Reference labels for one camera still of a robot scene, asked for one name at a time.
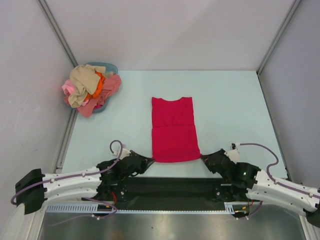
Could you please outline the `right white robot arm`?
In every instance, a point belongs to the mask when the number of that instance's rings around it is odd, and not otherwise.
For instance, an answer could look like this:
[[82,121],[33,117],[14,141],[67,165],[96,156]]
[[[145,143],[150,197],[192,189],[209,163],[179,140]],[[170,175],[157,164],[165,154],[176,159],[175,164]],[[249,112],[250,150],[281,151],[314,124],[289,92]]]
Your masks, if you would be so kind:
[[320,227],[320,190],[272,176],[247,162],[234,162],[237,149],[202,155],[200,159],[213,174],[218,173],[230,184],[236,201],[244,198],[269,203],[306,217],[309,224]]

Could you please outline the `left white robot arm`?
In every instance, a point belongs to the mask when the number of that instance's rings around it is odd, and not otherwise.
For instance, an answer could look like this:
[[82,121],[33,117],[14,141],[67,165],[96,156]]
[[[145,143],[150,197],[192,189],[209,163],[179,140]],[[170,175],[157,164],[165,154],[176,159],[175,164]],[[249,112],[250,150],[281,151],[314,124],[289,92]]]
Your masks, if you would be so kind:
[[28,215],[60,201],[94,197],[105,200],[110,196],[110,186],[144,174],[154,162],[154,158],[126,150],[120,157],[69,174],[45,174],[36,168],[15,184],[10,201],[15,206],[23,204]]

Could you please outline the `magenta red t-shirt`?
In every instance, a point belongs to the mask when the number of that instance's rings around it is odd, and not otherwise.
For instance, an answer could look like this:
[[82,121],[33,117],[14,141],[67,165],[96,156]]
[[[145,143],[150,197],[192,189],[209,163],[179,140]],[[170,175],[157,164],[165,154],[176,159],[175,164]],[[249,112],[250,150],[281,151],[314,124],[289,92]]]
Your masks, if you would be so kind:
[[201,156],[191,97],[151,99],[152,157],[158,163],[181,163]]

